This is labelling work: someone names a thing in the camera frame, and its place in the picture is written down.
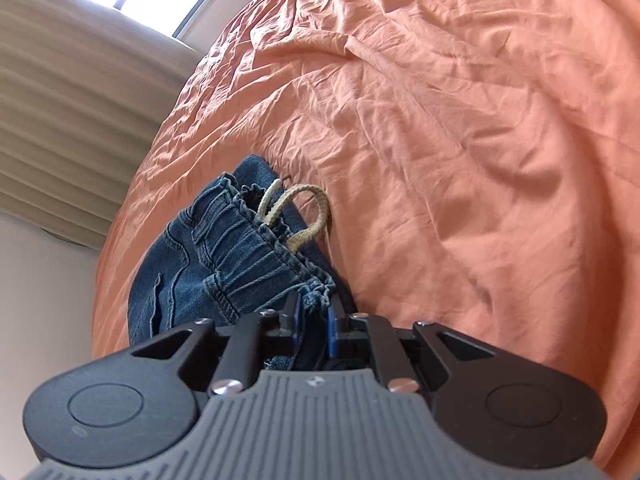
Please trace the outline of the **blue denim jeans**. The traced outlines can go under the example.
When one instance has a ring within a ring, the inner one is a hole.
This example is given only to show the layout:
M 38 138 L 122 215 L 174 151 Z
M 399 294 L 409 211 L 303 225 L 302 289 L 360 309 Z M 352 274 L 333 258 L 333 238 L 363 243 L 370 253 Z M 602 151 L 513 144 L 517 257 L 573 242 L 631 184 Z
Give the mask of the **blue denim jeans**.
M 267 361 L 273 370 L 354 370 L 358 360 L 332 359 L 326 310 L 333 295 L 355 309 L 348 288 L 314 242 L 292 254 L 284 214 L 270 228 L 257 217 L 277 177 L 250 155 L 216 177 L 168 223 L 145 255 L 130 289 L 128 338 L 142 344 L 160 333 L 209 318 L 230 326 L 265 308 L 280 310 L 290 292 L 303 300 L 303 333 L 294 356 Z

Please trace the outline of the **orange bed sheet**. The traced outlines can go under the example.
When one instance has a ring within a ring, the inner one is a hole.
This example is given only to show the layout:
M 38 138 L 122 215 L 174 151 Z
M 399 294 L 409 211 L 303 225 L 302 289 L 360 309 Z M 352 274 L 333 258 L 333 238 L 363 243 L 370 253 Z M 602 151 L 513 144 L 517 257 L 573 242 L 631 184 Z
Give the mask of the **orange bed sheet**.
M 433 320 L 600 394 L 639 470 L 639 0 L 253 0 L 183 87 L 96 270 L 128 344 L 148 247 L 245 156 L 319 185 L 356 305 Z

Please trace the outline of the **beige left curtain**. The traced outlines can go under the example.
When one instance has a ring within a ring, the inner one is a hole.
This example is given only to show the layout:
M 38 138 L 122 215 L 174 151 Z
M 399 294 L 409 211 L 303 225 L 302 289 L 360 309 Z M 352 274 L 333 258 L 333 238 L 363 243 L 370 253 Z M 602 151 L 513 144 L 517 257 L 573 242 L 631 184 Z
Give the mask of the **beige left curtain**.
M 87 0 L 1 0 L 1 209 L 100 248 L 200 62 Z

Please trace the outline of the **olive drawstring belt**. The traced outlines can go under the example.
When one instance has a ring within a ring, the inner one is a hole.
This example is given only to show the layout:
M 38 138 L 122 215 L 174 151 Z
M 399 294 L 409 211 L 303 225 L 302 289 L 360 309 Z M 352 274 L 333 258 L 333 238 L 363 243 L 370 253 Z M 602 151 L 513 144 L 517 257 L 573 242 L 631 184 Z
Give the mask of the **olive drawstring belt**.
M 313 222 L 307 222 L 295 203 L 300 194 L 308 194 L 314 202 L 316 216 Z M 297 254 L 304 246 L 313 242 L 328 225 L 331 206 L 326 192 L 318 185 L 299 183 L 287 188 L 284 180 L 275 178 L 266 188 L 257 208 L 257 217 L 272 228 L 276 221 L 288 214 L 288 223 L 292 232 L 285 246 L 292 254 Z

